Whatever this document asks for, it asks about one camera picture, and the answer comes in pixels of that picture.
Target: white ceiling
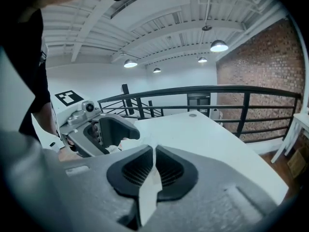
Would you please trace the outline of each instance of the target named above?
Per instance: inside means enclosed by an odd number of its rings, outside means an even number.
[[[123,52],[140,64],[186,55],[217,60],[214,40],[235,47],[280,9],[277,0],[75,0],[43,9],[43,36],[49,58],[70,62],[87,55],[123,63],[130,58]],[[205,19],[212,30],[201,30]]]

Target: wooden floor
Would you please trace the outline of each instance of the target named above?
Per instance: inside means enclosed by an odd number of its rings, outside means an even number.
[[[300,190],[299,183],[293,179],[289,166],[287,162],[289,160],[288,157],[281,154],[278,160],[275,163],[271,163],[271,159],[275,155],[276,152],[270,152],[261,157],[277,172],[277,174],[284,180],[284,182],[288,185],[289,190],[285,196],[285,199],[291,198],[296,195]]]

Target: black vent grille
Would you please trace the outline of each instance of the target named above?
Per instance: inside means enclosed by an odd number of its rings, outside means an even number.
[[[183,175],[183,166],[161,151],[156,151],[156,168],[160,173],[162,187],[168,187]]]
[[[153,167],[152,151],[149,150],[122,168],[122,175],[132,184],[141,187]]]

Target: red brick wall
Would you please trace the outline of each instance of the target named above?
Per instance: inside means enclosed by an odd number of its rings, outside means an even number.
[[[297,34],[290,20],[282,19],[252,37],[217,62],[218,84],[270,87],[303,93],[305,67]],[[243,95],[218,94],[218,104],[242,104]],[[250,105],[293,105],[293,99],[251,95]],[[223,118],[240,118],[241,109],[222,110]],[[249,109],[247,118],[290,116],[291,109]],[[288,125],[288,120],[245,123],[244,131]],[[238,123],[225,123],[235,132]],[[282,135],[285,130],[241,135],[255,140]]]

